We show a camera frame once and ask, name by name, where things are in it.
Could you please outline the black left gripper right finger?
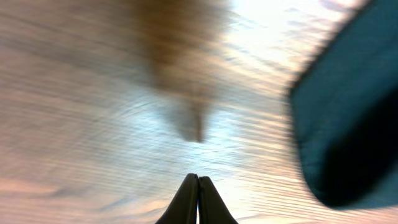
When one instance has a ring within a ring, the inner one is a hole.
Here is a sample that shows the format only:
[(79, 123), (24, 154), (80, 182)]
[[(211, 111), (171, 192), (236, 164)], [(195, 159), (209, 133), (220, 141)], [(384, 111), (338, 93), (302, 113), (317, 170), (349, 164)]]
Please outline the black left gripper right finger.
[(199, 178), (200, 193), (198, 198), (200, 224), (238, 224), (224, 204), (211, 179)]

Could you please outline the dark teal t-shirt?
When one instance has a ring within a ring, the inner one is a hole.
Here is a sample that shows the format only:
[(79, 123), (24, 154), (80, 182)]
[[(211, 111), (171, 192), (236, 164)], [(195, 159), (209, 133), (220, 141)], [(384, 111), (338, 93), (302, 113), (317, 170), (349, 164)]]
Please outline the dark teal t-shirt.
[(289, 94), (303, 178), (336, 210), (397, 205), (397, 1), (367, 2)]

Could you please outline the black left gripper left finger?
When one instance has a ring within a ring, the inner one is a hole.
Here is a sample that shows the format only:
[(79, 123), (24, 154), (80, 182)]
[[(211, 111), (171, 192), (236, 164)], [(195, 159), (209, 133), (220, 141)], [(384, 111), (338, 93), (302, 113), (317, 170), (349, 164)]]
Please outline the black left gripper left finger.
[(187, 174), (163, 215), (155, 224), (196, 224), (198, 176)]

